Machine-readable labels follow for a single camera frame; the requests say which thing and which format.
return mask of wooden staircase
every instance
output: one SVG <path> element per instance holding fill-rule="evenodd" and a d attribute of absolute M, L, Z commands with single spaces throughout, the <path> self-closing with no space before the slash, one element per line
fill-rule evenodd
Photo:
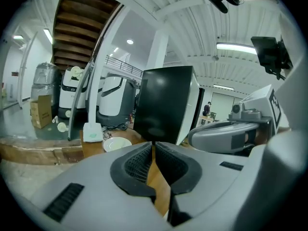
<path fill-rule="evenodd" d="M 86 67 L 115 0 L 60 0 L 53 25 L 52 63 Z"/>

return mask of cardboard box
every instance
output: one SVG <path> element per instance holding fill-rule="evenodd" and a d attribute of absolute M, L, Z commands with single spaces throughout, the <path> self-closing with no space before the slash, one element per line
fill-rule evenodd
<path fill-rule="evenodd" d="M 30 111 L 33 126 L 43 128 L 51 123 L 51 95 L 39 96 L 37 101 L 32 101 Z"/>

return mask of white plate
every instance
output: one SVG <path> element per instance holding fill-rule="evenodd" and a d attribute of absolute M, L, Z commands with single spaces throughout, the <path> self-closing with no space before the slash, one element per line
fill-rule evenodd
<path fill-rule="evenodd" d="M 112 137 L 107 139 L 103 143 L 104 150 L 107 152 L 115 151 L 117 149 L 130 146 L 131 142 L 125 138 L 122 137 Z"/>

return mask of staircase railing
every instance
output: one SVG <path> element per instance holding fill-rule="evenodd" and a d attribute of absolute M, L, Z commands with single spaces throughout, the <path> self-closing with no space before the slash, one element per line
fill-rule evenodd
<path fill-rule="evenodd" d="M 106 59 L 105 59 L 105 64 L 106 65 L 109 65 L 111 67 L 116 67 L 116 68 L 119 68 L 119 69 L 122 69 L 123 71 L 126 71 L 126 72 L 129 72 L 135 76 L 138 76 L 138 77 L 141 77 L 142 78 L 142 75 L 143 75 L 143 71 L 132 66 L 132 65 L 129 65 L 121 60 L 118 60 L 116 58 L 113 58 L 113 57 L 110 57 L 110 56 L 107 56 Z"/>

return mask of fluorescent light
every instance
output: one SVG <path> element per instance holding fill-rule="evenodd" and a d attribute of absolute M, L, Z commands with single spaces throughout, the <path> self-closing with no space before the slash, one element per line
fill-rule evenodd
<path fill-rule="evenodd" d="M 13 36 L 13 39 L 24 39 L 24 38 L 23 38 L 23 36 L 21 36 L 21 35 L 14 35 L 14 36 Z"/>
<path fill-rule="evenodd" d="M 224 87 L 224 86 L 220 86 L 220 85 L 213 85 L 213 87 L 223 88 L 223 89 L 227 89 L 227 90 L 234 90 L 234 88 L 232 88 L 232 87 Z"/>
<path fill-rule="evenodd" d="M 47 38 L 49 39 L 50 43 L 52 44 L 52 36 L 48 29 L 44 29 L 44 33 L 46 34 Z"/>
<path fill-rule="evenodd" d="M 231 51 L 242 51 L 251 54 L 257 54 L 254 47 L 245 46 L 241 44 L 228 44 L 228 43 L 217 43 L 218 50 L 231 50 Z"/>

